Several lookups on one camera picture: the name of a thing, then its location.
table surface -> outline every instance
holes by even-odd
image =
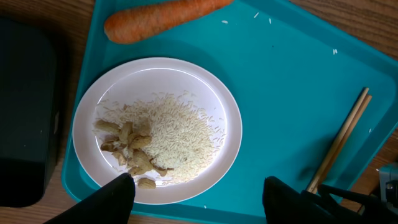
[[[397,0],[291,0],[305,10],[398,60]],[[62,162],[67,145],[73,102],[81,62],[90,27],[94,0],[0,0],[0,16],[41,26],[66,36],[71,63],[62,101],[63,129],[60,157],[43,199],[26,208],[0,208],[0,223],[43,223],[70,208],[75,202],[61,183]],[[351,189],[369,194],[379,183],[376,169],[395,161],[398,156],[398,130],[388,139],[368,168]],[[357,203],[343,201],[358,210]],[[129,223],[182,223],[173,220],[131,216]]]

plastic tray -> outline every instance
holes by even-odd
[[[137,58],[172,57],[202,66],[231,90],[244,134],[232,168],[210,190],[173,205],[135,204],[133,213],[264,223],[264,179],[274,175],[297,191],[305,189],[365,86],[373,98],[326,184],[349,189],[396,127],[398,63],[292,3],[237,0],[134,45],[106,38],[108,16],[152,2],[96,1],[74,110],[87,88],[111,68]],[[79,165],[71,135],[62,180],[77,201],[99,188]]]

orange carrot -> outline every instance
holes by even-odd
[[[233,1],[177,0],[125,9],[109,17],[104,30],[111,41],[132,44],[198,19]]]

fried chicken piece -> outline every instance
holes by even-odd
[[[114,141],[118,141],[118,140],[119,140],[119,136],[107,135],[107,136],[105,136],[104,142],[114,142]]]
[[[129,170],[129,173],[134,177],[135,175],[142,175],[145,174],[146,171],[143,170],[141,167],[133,167]]]
[[[114,146],[113,142],[104,142],[102,143],[100,149],[102,151],[108,151],[108,152],[116,152],[118,149]]]
[[[133,152],[132,163],[139,166],[145,172],[154,168],[154,166],[149,162],[147,154],[138,149],[135,149]]]
[[[94,124],[94,127],[112,134],[119,134],[119,125],[107,121],[99,120]]]
[[[132,133],[132,122],[128,121],[124,123],[119,133],[119,139],[122,143],[127,144],[127,137]]]
[[[127,160],[127,167],[135,167],[137,164],[133,161],[133,159]]]
[[[141,189],[156,189],[156,183],[148,178],[138,180],[138,187]]]
[[[160,167],[154,166],[154,170],[160,174],[161,177],[166,176],[167,169],[162,169]]]
[[[137,132],[141,136],[150,136],[150,123],[148,119],[141,123]]]
[[[131,133],[128,137],[127,137],[127,143],[130,145],[132,140],[134,140],[136,137],[139,136],[139,133]]]
[[[129,149],[142,148],[144,146],[149,145],[151,141],[152,141],[152,137],[150,137],[150,136],[137,136],[131,141],[131,143],[129,145]]]
[[[126,158],[124,158],[121,152],[114,152],[112,155],[118,160],[119,166],[123,166],[127,164]]]
[[[114,141],[113,144],[116,144],[116,149],[118,150],[123,150],[127,147],[126,144],[120,143],[119,141]]]
[[[128,149],[128,148],[127,148],[127,154],[128,154],[128,156],[129,156],[129,158],[132,159],[132,157],[134,156],[134,150],[133,150],[133,149]]]

white plate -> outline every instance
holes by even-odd
[[[136,187],[135,202],[180,202],[215,185],[232,166],[241,145],[242,121],[238,106],[229,90],[213,74],[192,63],[171,58],[145,58],[125,63],[107,72],[87,90],[76,110],[72,131],[76,155],[86,173],[99,186],[104,186],[120,174],[116,169],[123,170],[117,167],[110,153],[101,152],[92,131],[101,113],[98,111],[100,101],[131,105],[136,100],[153,100],[153,93],[177,96],[187,91],[194,104],[206,109],[208,116],[220,118],[213,125],[228,133],[224,143],[211,165],[193,180],[155,190]]]

